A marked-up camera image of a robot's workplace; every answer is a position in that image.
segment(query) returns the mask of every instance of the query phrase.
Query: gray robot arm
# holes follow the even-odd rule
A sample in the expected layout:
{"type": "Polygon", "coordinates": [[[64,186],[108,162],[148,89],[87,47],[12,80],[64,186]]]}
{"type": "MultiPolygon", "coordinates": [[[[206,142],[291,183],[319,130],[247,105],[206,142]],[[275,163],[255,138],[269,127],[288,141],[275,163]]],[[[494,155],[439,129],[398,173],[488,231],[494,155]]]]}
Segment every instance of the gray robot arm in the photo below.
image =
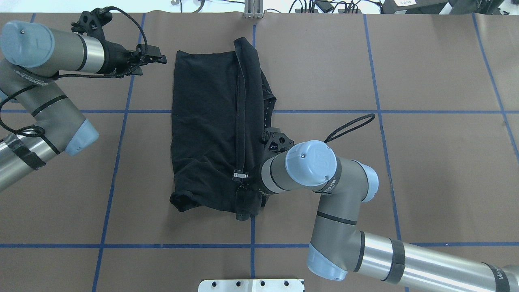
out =
{"type": "Polygon", "coordinates": [[[0,99],[35,86],[16,96],[36,120],[35,129],[22,133],[37,134],[36,129],[40,128],[45,134],[26,137],[15,132],[0,140],[0,192],[61,152],[79,153],[99,136],[54,83],[59,70],[123,77],[141,75],[138,66],[137,70],[128,70],[136,64],[167,63],[158,47],[138,45],[136,51],[128,51],[106,41],[101,27],[112,19],[112,8],[118,9],[83,12],[78,23],[73,23],[72,31],[77,33],[23,21],[12,21],[3,27],[0,45],[5,59],[0,61],[0,99]]]}
{"type": "Polygon", "coordinates": [[[341,281],[353,271],[424,291],[519,291],[518,266],[499,268],[359,231],[360,204],[373,198],[378,177],[323,142],[300,143],[267,160],[261,181],[265,193],[321,193],[307,260],[318,276],[341,281]]]}

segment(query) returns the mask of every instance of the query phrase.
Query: dark cloth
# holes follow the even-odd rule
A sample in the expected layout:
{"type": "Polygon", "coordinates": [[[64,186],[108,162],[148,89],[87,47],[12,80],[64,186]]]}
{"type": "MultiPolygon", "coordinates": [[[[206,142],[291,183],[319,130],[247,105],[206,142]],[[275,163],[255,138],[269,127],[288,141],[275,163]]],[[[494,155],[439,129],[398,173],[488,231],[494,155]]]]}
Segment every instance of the dark cloth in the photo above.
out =
{"type": "Polygon", "coordinates": [[[233,173],[261,164],[262,133],[276,98],[256,49],[245,38],[234,45],[236,51],[221,54],[177,52],[170,202],[179,211],[203,205],[255,216],[262,202],[261,194],[240,188],[233,173]]]}

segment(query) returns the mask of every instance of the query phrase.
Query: white label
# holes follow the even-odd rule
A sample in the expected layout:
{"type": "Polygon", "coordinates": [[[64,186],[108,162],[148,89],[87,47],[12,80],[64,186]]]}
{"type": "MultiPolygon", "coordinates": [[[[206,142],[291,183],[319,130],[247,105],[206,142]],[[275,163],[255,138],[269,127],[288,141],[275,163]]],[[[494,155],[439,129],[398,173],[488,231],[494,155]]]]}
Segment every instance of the white label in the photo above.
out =
{"type": "Polygon", "coordinates": [[[409,6],[409,5],[415,5],[416,4],[415,0],[394,0],[394,2],[395,2],[395,4],[398,7],[409,6]]]}

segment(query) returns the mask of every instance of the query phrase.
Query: white bracket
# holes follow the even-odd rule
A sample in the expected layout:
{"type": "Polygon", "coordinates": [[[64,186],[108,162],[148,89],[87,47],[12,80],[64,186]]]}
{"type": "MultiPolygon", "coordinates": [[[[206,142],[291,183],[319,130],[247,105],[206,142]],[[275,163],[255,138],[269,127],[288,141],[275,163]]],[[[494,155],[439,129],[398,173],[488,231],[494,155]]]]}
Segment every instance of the white bracket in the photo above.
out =
{"type": "Polygon", "coordinates": [[[263,0],[245,0],[245,18],[263,18],[263,0]]]}
{"type": "Polygon", "coordinates": [[[198,292],[304,292],[302,279],[204,280],[198,292]]]}

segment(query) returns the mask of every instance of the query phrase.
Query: white mounting plate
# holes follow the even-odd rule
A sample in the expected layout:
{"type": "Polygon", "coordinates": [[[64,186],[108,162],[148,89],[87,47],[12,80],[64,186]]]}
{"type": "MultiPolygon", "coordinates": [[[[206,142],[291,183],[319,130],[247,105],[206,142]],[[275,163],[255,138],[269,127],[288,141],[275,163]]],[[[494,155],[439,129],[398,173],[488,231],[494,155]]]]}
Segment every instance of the white mounting plate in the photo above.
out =
{"type": "Polygon", "coordinates": [[[304,282],[302,279],[204,280],[198,285],[198,292],[304,292],[304,282]]]}

